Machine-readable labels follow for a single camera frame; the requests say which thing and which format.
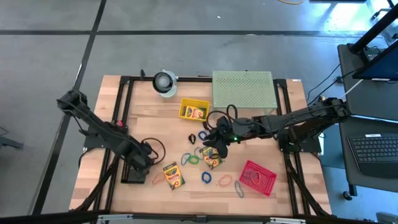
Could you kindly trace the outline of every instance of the blue rubber band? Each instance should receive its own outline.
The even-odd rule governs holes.
[[[184,156],[186,156],[186,155],[188,155],[188,158],[185,160],[185,162],[183,162],[182,159],[183,159]],[[191,154],[190,154],[189,152],[187,152],[187,153],[185,153],[184,155],[182,155],[182,157],[181,157],[181,165],[184,166],[184,165],[188,162],[188,160],[189,160],[190,157],[191,157]]]
[[[206,136],[207,136],[207,133],[206,133],[206,131],[199,131],[199,133],[198,133],[199,139],[202,140],[202,141],[204,141],[204,140],[205,140],[205,137],[202,137],[201,134],[204,134],[205,137],[206,137]]]
[[[202,180],[204,183],[206,183],[206,184],[210,183],[210,181],[211,181],[211,175],[210,175],[210,173],[209,173],[209,172],[203,172],[203,173],[201,174],[201,180]]]
[[[242,190],[242,188],[241,188],[241,184],[239,183],[239,181],[235,181],[235,191],[236,191],[236,193],[238,193],[238,195],[239,195],[240,198],[244,198],[244,192],[243,192],[243,190]]]

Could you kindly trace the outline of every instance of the yellow box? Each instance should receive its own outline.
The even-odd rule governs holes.
[[[166,176],[166,180],[170,185],[172,190],[177,187],[181,187],[181,185],[185,184],[184,178],[181,175],[180,169],[177,166],[177,163],[172,163],[163,168],[163,173]]]
[[[193,100],[183,98],[180,105],[178,116],[194,121],[206,121],[209,113],[209,102],[203,100]]]
[[[211,155],[218,154],[218,151],[215,148],[204,147],[203,149],[200,149],[199,152],[203,155],[203,160],[210,167],[210,169],[214,169],[223,162],[219,157],[217,159],[210,158]]]

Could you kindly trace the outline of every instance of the robotic arm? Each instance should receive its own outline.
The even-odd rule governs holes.
[[[203,144],[217,148],[221,158],[228,155],[226,146],[233,142],[239,144],[241,141],[252,138],[275,138],[279,140],[280,144],[283,144],[281,145],[283,148],[286,146],[287,149],[290,145],[301,147],[301,151],[311,151],[313,149],[310,147],[303,150],[303,145],[332,124],[343,122],[349,116],[346,104],[337,98],[328,98],[282,116],[254,116],[251,119],[233,119],[222,116],[217,120],[214,129],[208,128],[208,122],[203,124],[210,131],[205,138],[207,141]]]
[[[94,127],[96,134],[100,135],[105,141],[105,147],[110,148],[116,155],[131,165],[136,170],[137,175],[144,177],[148,174],[149,168],[154,164],[154,159],[149,157],[152,148],[148,143],[139,142],[126,134],[120,127],[102,121],[87,106],[86,95],[78,90],[68,91],[57,102],[58,107],[65,114],[80,118],[89,126]]]

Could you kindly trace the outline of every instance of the black robotic arm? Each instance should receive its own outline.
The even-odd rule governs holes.
[[[203,144],[217,148],[221,158],[227,157],[227,146],[231,143],[253,138],[275,138],[280,144],[300,146],[332,124],[345,121],[349,116],[346,104],[337,98],[328,98],[281,116],[253,116],[251,119],[222,116],[218,118],[215,128],[209,128],[208,121],[203,124],[210,132]]]

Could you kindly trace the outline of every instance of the crayon box label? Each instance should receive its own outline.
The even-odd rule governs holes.
[[[172,190],[177,187],[181,187],[181,185],[185,184],[184,178],[181,175],[180,169],[177,166],[177,163],[172,163],[163,168],[163,173],[166,176],[166,180],[170,185]]]
[[[210,167],[210,169],[214,169],[223,162],[219,157],[217,159],[210,158],[211,155],[218,154],[218,151],[215,148],[204,147],[203,149],[200,149],[199,152],[203,155],[203,160]]]

